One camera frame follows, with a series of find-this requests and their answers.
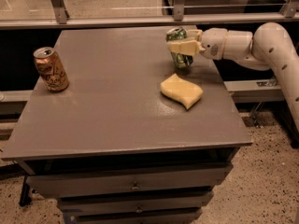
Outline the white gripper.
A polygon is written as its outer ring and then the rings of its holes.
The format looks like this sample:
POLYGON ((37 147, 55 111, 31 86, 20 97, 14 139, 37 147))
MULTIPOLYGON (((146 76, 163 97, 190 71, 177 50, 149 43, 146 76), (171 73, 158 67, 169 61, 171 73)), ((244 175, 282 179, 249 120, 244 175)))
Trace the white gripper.
POLYGON ((191 29, 187 31, 188 38, 169 41, 167 47, 173 53, 195 56, 202 52, 207 59, 220 60, 223 58, 227 33, 228 31, 223 28, 211 28, 204 32, 200 29, 191 29))

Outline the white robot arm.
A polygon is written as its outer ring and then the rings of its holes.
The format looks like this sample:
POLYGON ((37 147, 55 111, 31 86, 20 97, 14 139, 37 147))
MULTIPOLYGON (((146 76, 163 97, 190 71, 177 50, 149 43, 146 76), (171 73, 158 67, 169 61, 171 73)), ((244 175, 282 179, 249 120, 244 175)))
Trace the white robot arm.
POLYGON ((224 28, 188 30, 186 38, 168 41, 167 46, 173 53, 231 60, 258 71, 271 69, 299 129, 299 56, 280 24, 265 23, 254 34, 224 28))

